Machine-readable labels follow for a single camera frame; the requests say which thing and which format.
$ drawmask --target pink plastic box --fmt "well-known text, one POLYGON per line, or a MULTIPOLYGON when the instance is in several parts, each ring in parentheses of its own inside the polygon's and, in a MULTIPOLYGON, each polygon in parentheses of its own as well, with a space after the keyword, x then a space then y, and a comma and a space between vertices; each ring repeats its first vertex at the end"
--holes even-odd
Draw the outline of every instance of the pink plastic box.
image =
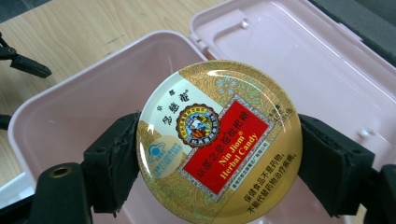
MULTIPOLYGON (((8 133, 32 184, 55 164, 82 162, 113 121, 141 110, 166 77, 204 55, 261 69, 299 113, 372 150, 376 169, 396 162, 396 69, 305 0, 234 0, 196 15, 190 39, 149 34, 21 106, 8 133)), ((141 176, 117 219, 94 215, 94 222, 186 223, 156 201, 141 176)), ((273 211, 252 223, 318 222, 348 218, 329 218, 298 178, 273 211)))

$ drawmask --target round tin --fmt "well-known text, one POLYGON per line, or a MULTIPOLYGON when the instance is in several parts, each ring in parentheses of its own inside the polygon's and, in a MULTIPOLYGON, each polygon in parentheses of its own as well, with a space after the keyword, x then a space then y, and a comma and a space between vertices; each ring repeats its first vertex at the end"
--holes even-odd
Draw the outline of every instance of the round tin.
POLYGON ((290 189, 302 157, 287 94, 249 65, 185 67, 150 96, 137 129, 139 166, 168 210, 193 223, 246 223, 290 189))

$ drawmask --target red label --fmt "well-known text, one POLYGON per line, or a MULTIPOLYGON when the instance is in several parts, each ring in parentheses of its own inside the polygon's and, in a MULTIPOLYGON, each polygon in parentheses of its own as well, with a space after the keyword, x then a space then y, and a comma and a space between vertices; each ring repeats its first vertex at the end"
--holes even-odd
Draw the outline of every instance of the red label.
POLYGON ((213 193, 228 187, 234 172, 268 129, 238 101, 234 101, 221 118, 217 139, 199 148, 183 169, 213 193))

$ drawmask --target white surface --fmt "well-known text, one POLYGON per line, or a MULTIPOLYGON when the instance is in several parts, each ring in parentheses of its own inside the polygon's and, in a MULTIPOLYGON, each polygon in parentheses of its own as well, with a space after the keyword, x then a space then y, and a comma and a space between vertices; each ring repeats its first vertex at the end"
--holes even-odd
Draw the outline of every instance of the white surface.
POLYGON ((0 188, 0 209, 35 193, 31 181, 22 173, 0 188))

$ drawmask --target black clamp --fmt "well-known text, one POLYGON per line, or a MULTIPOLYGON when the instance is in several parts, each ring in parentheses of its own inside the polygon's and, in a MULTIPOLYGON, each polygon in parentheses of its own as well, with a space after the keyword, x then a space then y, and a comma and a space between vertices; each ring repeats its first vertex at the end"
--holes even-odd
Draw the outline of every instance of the black clamp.
POLYGON ((47 66, 38 63, 32 59, 26 58, 17 53, 3 39, 0 32, 0 60, 11 60, 10 67, 21 70, 22 72, 32 74, 37 77, 46 78, 52 73, 47 66))

